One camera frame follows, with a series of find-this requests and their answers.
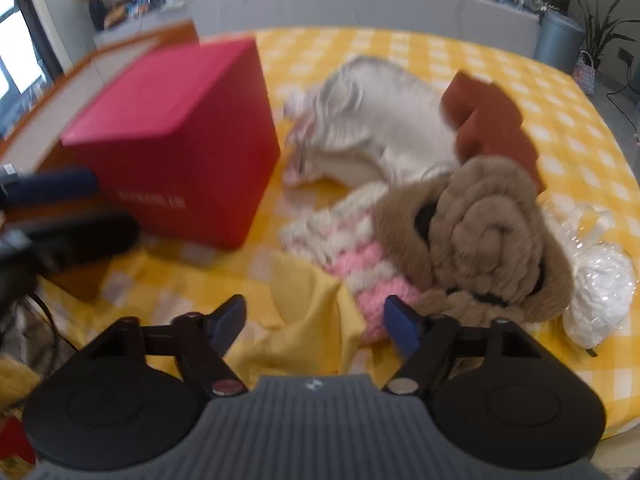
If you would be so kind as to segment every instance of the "tablecloth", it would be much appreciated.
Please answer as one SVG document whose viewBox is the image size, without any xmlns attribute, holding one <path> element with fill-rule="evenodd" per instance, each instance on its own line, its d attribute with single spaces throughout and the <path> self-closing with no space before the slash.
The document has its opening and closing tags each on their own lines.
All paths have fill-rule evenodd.
<svg viewBox="0 0 640 480">
<path fill-rule="evenodd" d="M 615 228 L 607 239 L 622 245 L 640 268 L 638 184 L 612 133 L 570 76 L 507 52 L 429 34 L 284 28 L 261 30 L 255 35 L 283 145 L 290 127 L 282 119 L 285 97 L 323 81 L 358 54 L 386 57 L 440 91 L 461 68 L 499 83 L 520 106 L 524 128 L 540 151 L 539 168 L 548 187 L 540 201 L 551 203 L 560 214 L 581 202 L 609 209 Z M 277 328 L 273 322 L 276 314 L 255 305 L 264 305 L 269 293 L 265 281 L 272 251 L 279 249 L 278 230 L 303 212 L 329 206 L 346 194 L 344 188 L 328 181 L 284 189 L 284 156 L 241 250 L 222 253 L 146 236 L 141 249 L 114 260 L 101 296 L 93 304 L 79 303 L 45 284 L 47 301 L 65 335 L 81 345 L 121 316 L 138 316 L 143 323 L 166 323 L 190 310 L 208 312 L 236 293 L 247 298 L 255 327 Z M 572 346 L 557 321 L 539 327 L 535 334 L 600 395 L 607 409 L 609 433 L 640 418 L 637 297 L 629 318 L 598 347 L 596 358 Z M 390 343 L 384 343 L 360 350 L 351 371 L 367 370 L 381 383 L 398 363 Z"/>
</svg>

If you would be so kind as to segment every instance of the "red box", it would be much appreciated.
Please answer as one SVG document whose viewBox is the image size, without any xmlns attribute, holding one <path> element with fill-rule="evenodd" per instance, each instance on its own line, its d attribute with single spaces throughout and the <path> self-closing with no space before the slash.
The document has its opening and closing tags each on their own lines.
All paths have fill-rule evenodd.
<svg viewBox="0 0 640 480">
<path fill-rule="evenodd" d="M 62 143 L 144 229 L 223 249 L 244 242 L 280 156 L 253 39 L 148 54 Z"/>
</svg>

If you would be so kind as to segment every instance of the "woven basket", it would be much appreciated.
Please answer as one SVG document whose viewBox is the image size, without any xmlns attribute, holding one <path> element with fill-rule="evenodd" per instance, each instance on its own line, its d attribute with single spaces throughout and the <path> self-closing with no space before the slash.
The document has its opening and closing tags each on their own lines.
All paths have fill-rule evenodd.
<svg viewBox="0 0 640 480">
<path fill-rule="evenodd" d="M 593 94 L 593 89 L 596 83 L 596 69 L 593 65 L 593 57 L 591 57 L 591 54 L 586 50 L 581 50 L 578 63 L 574 69 L 574 79 L 582 91 L 587 95 Z"/>
</svg>

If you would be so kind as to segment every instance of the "window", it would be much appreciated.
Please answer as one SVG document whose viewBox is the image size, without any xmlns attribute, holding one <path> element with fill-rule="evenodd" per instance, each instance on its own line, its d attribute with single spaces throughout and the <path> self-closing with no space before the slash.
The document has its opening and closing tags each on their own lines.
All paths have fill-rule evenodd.
<svg viewBox="0 0 640 480">
<path fill-rule="evenodd" d="M 16 0 L 0 0 L 0 136 L 12 129 L 49 83 Z"/>
</svg>

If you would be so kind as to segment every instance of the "power outlet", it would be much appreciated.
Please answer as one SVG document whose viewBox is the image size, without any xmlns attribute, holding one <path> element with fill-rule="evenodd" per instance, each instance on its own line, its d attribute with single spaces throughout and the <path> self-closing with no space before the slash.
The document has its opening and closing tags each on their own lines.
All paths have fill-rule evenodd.
<svg viewBox="0 0 640 480">
<path fill-rule="evenodd" d="M 631 55 L 631 53 L 622 47 L 620 47 L 620 50 L 618 51 L 618 57 L 622 61 L 624 61 L 627 66 L 631 66 L 634 62 L 634 57 Z"/>
</svg>

